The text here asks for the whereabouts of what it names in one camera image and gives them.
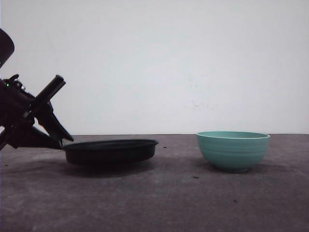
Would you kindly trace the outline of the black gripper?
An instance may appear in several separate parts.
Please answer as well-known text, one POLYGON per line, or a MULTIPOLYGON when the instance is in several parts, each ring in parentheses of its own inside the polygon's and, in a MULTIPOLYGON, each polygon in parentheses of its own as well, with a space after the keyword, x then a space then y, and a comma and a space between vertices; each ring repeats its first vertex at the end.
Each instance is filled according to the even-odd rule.
POLYGON ((25 91, 17 74, 0 81, 1 149, 6 145, 60 149, 63 139, 74 141, 54 115, 50 102, 65 83, 56 75, 35 97, 25 91))

